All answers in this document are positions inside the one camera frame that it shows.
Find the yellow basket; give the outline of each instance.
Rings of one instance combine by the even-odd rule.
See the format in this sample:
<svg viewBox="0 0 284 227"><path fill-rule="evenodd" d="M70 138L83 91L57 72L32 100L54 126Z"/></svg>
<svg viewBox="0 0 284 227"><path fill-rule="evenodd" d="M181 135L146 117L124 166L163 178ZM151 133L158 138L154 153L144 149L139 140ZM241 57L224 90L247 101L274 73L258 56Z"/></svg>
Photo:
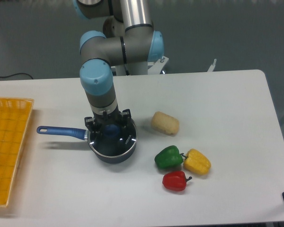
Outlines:
<svg viewBox="0 0 284 227"><path fill-rule="evenodd" d="M34 100L0 97L0 206L6 207Z"/></svg>

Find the bell pepper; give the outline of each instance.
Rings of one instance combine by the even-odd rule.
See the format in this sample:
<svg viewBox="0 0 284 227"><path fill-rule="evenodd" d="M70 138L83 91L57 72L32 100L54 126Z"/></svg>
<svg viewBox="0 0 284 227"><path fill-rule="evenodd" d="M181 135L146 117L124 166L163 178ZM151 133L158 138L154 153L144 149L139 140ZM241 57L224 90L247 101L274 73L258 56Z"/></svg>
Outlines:
<svg viewBox="0 0 284 227"><path fill-rule="evenodd" d="M187 181L191 179L191 176L186 179L185 173L183 171L175 171L169 174L165 174L162 183L165 188L172 191L180 192L186 188Z"/></svg>
<svg viewBox="0 0 284 227"><path fill-rule="evenodd" d="M212 164L201 152L196 149L190 149L188 153L182 155L185 157L184 168L200 175L207 174Z"/></svg>
<svg viewBox="0 0 284 227"><path fill-rule="evenodd" d="M155 163L159 169L165 169L182 164L183 158L179 153L179 149L172 145L163 149L156 155Z"/></svg>

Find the blue joint cap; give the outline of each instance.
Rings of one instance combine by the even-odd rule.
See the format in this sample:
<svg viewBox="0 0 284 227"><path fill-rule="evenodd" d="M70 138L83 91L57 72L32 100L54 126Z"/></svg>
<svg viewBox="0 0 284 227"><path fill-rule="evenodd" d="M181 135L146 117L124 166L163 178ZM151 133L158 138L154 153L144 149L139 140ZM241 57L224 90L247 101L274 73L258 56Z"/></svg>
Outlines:
<svg viewBox="0 0 284 227"><path fill-rule="evenodd" d="M80 81L87 93L93 96L102 96L113 85L113 73L105 61L91 59L81 67Z"/></svg>
<svg viewBox="0 0 284 227"><path fill-rule="evenodd" d="M97 37L97 36L101 36L103 38L106 38L106 36L102 33L102 32L97 32L97 31L89 31L89 32L86 32L83 34L83 36L81 37L80 39L80 50L81 50L81 47L83 46L83 44L93 38L93 37Z"/></svg>
<svg viewBox="0 0 284 227"><path fill-rule="evenodd" d="M84 20L89 20L86 16L84 16L84 14L81 12L79 6L78 6L78 3L77 3L77 0L72 0L72 3L74 5L74 8L77 12L77 15L81 18L81 19L84 19Z"/></svg>
<svg viewBox="0 0 284 227"><path fill-rule="evenodd" d="M164 55L164 42L161 32L154 31L151 41L151 48L148 54L148 62L157 61Z"/></svg>

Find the saucepan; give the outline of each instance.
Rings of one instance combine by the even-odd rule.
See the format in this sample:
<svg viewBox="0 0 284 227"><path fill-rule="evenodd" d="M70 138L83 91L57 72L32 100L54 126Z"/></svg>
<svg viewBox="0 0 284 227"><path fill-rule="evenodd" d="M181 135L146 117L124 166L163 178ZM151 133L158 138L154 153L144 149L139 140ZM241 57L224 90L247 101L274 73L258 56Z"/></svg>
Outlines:
<svg viewBox="0 0 284 227"><path fill-rule="evenodd" d="M77 128L39 126L37 133L72 136L80 140L87 140L96 156L111 164L127 160L133 154L137 143L137 127L132 119L127 127L109 124L98 132Z"/></svg>

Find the white table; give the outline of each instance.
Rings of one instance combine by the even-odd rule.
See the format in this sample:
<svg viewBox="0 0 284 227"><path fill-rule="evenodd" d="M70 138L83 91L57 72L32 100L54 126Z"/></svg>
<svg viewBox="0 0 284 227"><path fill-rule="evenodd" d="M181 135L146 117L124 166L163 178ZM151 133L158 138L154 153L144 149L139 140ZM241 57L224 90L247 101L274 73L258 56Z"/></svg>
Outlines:
<svg viewBox="0 0 284 227"><path fill-rule="evenodd" d="M39 125L85 128L91 109L79 79L0 82L0 96L35 100L23 158L0 227L180 226L284 221L284 141L266 78L258 70L114 78L138 143L125 162L100 161L86 141L39 135ZM180 120L166 136L155 111ZM176 145L212 163L182 193L162 186L154 157Z"/></svg>

